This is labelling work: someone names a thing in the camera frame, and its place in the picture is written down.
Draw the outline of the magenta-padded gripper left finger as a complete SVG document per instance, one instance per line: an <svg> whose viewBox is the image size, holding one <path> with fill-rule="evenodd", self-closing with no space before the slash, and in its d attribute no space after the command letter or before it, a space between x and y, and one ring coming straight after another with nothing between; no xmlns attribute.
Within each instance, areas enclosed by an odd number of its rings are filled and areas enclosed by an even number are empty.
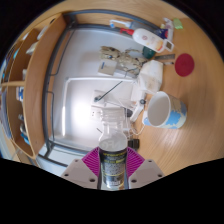
<svg viewBox="0 0 224 224"><path fill-rule="evenodd" d="M83 188L98 189L100 185L99 148L94 148L82 159L74 159L61 177Z"/></svg>

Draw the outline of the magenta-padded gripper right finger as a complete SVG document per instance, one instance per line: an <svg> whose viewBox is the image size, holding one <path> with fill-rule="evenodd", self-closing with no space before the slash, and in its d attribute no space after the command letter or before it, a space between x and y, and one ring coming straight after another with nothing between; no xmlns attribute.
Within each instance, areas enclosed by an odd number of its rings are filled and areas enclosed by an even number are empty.
<svg viewBox="0 0 224 224"><path fill-rule="evenodd" d="M126 176L128 188L135 189L162 178L164 174L152 159L144 159L134 149L128 147Z"/></svg>

